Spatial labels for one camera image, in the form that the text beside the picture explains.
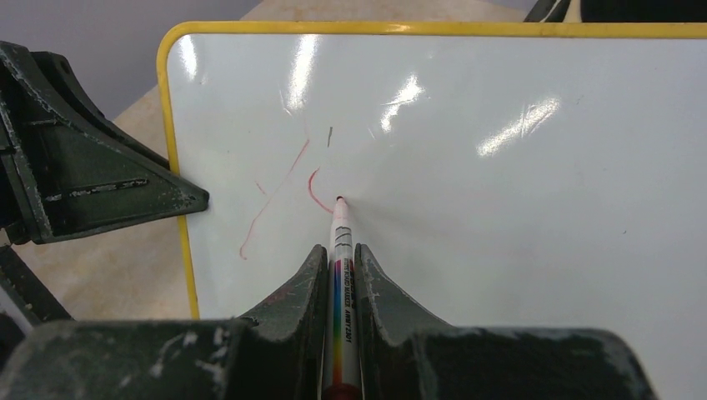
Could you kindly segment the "red capped white marker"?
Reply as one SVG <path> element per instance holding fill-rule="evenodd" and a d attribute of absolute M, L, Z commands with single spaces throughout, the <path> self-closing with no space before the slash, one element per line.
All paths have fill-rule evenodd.
<path fill-rule="evenodd" d="M 322 399 L 363 397 L 354 275 L 354 243 L 348 222 L 348 204 L 343 197 L 338 197 L 333 208 L 328 252 Z"/>

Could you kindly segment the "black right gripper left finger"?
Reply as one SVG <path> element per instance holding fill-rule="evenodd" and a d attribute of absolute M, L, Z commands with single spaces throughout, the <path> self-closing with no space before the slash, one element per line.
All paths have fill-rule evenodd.
<path fill-rule="evenodd" d="M 1 373 L 4 399 L 314 399 L 327 252 L 238 317 L 57 321 L 28 335 Z"/>

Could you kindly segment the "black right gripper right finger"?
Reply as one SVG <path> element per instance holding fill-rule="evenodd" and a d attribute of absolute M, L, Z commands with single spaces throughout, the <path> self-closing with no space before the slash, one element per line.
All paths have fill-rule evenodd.
<path fill-rule="evenodd" d="M 367 399 L 654 399 L 628 344 L 569 327 L 455 327 L 355 248 Z"/>

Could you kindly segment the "yellow framed whiteboard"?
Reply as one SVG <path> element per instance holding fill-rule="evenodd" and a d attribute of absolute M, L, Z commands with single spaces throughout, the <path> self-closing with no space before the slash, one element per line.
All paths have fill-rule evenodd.
<path fill-rule="evenodd" d="M 185 22 L 157 59 L 193 314 L 356 241 L 462 326 L 619 334 L 706 396 L 703 23 Z"/>

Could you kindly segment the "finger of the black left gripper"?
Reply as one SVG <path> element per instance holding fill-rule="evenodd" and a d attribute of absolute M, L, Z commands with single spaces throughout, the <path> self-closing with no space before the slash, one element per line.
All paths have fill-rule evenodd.
<path fill-rule="evenodd" d="M 107 120 L 68 60 L 1 45 L 1 229 L 55 243 L 204 211 L 208 192 Z"/>

